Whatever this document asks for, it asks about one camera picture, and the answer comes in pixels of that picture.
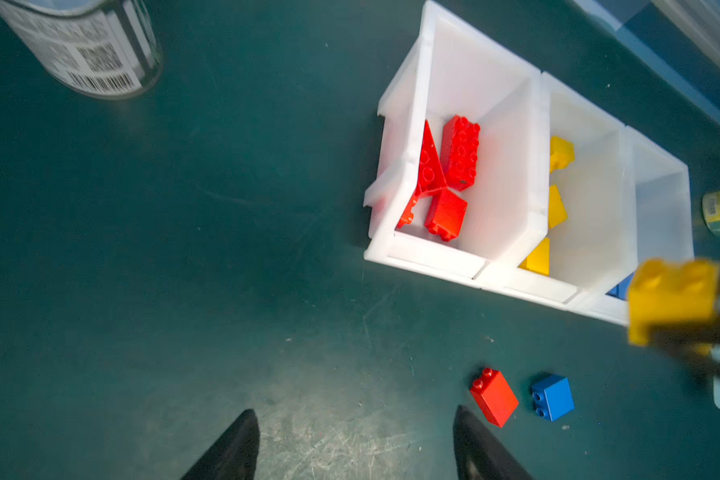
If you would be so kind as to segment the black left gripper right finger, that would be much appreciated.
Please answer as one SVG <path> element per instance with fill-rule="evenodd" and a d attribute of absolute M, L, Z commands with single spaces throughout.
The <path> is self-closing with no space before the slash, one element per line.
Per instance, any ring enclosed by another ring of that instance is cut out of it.
<path fill-rule="evenodd" d="M 457 475 L 465 479 L 532 479 L 527 470 L 466 406 L 453 422 Z"/>

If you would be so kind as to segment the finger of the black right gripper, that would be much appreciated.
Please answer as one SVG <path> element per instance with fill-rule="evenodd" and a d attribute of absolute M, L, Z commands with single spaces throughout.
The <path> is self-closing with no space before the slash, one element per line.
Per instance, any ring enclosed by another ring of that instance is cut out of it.
<path fill-rule="evenodd" d="M 697 344 L 720 345 L 720 315 L 711 320 L 684 320 L 662 323 L 648 329 L 651 347 L 680 347 Z"/>

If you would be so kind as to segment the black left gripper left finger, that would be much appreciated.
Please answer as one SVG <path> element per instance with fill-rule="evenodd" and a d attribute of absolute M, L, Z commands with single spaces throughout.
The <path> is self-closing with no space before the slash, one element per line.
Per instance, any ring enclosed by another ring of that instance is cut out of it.
<path fill-rule="evenodd" d="M 244 410 L 181 477 L 253 480 L 260 449 L 260 428 L 253 409 Z"/>

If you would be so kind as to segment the yellow brick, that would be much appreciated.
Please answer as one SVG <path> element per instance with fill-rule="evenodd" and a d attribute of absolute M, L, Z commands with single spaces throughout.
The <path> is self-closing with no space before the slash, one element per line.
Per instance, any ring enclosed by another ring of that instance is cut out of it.
<path fill-rule="evenodd" d="M 557 185 L 549 187 L 548 202 L 548 228 L 553 229 L 565 222 L 568 218 L 567 211 Z"/>
<path fill-rule="evenodd" d="M 649 259 L 637 268 L 627 292 L 628 342 L 644 347 L 655 326 L 710 324 L 716 319 L 720 263 Z"/>

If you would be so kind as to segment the yellow brick binned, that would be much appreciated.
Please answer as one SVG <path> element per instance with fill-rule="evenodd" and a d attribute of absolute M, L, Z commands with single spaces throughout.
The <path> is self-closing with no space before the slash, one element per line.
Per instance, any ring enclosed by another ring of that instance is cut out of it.
<path fill-rule="evenodd" d="M 550 275 L 550 239 L 544 238 L 519 267 L 539 275 Z"/>
<path fill-rule="evenodd" d="M 574 144 L 564 138 L 552 136 L 550 138 L 550 172 L 563 170 L 574 161 Z"/>

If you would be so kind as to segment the red long brick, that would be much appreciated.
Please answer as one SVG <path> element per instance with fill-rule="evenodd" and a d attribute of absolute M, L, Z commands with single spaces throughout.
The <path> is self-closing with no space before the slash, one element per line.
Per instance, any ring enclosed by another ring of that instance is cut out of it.
<path fill-rule="evenodd" d="M 466 117 L 454 116 L 443 127 L 440 161 L 447 185 L 462 192 L 477 176 L 481 127 Z"/>
<path fill-rule="evenodd" d="M 415 197 L 419 199 L 433 196 L 446 188 L 447 183 L 439 160 L 438 151 L 429 122 L 426 121 L 419 157 L 418 180 L 414 194 Z"/>

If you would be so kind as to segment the red small brick binned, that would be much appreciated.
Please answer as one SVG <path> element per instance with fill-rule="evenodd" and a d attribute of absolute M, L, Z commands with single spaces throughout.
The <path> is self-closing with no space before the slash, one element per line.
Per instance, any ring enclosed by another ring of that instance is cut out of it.
<path fill-rule="evenodd" d="M 397 229 L 401 229 L 403 226 L 409 225 L 413 222 L 413 220 L 415 218 L 413 208 L 418 203 L 418 199 L 419 199 L 419 196 L 416 194 L 413 194 L 411 196 L 411 198 L 409 199 L 409 201 L 397 223 L 397 226 L 396 226 Z"/>

